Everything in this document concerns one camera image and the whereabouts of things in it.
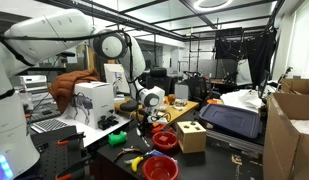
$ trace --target orange cloth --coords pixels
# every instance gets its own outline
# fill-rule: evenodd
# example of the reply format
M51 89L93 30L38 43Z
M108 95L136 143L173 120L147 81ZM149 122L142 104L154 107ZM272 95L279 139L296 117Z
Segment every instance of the orange cloth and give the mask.
M49 92L57 102L58 110L63 113L72 99L75 84L100 81L95 70L73 71L57 76L49 88Z

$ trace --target wooden box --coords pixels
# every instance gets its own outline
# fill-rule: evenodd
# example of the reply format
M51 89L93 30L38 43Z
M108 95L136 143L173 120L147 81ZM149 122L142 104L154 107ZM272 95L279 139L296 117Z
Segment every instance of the wooden box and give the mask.
M176 132L183 153L205 151L206 130L198 122L177 122Z

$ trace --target white robotic arm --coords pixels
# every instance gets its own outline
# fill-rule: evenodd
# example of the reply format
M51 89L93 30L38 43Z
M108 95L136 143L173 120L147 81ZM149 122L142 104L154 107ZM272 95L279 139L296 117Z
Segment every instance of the white robotic arm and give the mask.
M157 87L147 90L138 83L137 77L145 69L138 43L127 34L103 32L105 34L99 34L102 31L94 29L80 11L65 10L15 24L0 34L0 179L17 177L39 159L39 153L26 130L21 100L14 94L8 77L79 44L84 37L94 38L90 46L99 56L120 60L130 82L132 97L147 107L148 116L143 122L157 120L164 91Z

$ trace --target keyboard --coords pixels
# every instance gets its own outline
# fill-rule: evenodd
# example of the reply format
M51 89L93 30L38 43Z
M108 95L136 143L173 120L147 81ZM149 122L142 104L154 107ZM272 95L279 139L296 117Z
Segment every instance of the keyboard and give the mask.
M57 129L60 129L66 126L69 126L69 125L57 119L49 119L49 120L33 123L31 125L31 128L35 131L39 130L42 132L48 132L48 131L57 130Z
M62 114L57 110L49 110L49 113L33 114L31 118L26 118L27 122L36 123L46 119L60 117Z

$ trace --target light fixture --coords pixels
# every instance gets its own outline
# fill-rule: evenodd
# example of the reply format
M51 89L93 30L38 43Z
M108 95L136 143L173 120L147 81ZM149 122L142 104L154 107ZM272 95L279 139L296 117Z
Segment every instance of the light fixture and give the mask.
M206 0L197 0L193 4L194 8L196 10L199 10L199 11L214 11L214 10L217 10L217 9L222 9L222 8L228 6L229 4L231 4L233 2L233 0L227 0L226 2L219 4L219 5L216 5L216 6L202 7L201 3L204 2L204 1L206 1Z

